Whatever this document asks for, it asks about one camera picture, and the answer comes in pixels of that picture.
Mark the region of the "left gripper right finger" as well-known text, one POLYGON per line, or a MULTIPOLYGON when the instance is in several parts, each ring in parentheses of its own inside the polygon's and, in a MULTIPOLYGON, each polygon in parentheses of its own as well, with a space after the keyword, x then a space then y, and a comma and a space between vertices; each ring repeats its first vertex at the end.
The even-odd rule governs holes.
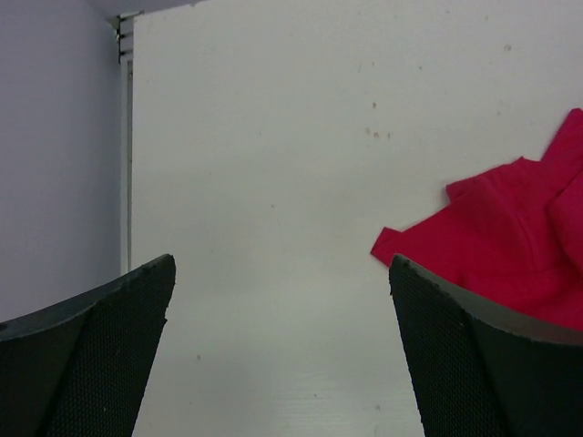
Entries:
POLYGON ((389 284, 426 436, 579 436, 582 334, 499 305, 403 255, 389 284))

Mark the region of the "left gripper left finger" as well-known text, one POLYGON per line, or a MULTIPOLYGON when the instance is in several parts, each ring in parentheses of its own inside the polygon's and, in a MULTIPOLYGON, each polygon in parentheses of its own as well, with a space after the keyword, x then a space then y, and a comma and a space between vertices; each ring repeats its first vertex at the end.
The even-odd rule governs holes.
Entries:
POLYGON ((2 322, 2 435, 131 435, 175 283, 165 254, 2 322))

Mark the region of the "red t shirt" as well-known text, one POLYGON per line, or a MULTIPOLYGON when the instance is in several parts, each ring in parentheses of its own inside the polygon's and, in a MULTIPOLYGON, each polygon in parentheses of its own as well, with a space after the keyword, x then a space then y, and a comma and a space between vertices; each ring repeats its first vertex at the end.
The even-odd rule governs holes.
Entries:
POLYGON ((519 158, 446 186, 448 204, 371 249, 400 254, 457 286, 559 326, 582 328, 582 111, 539 160, 519 158))

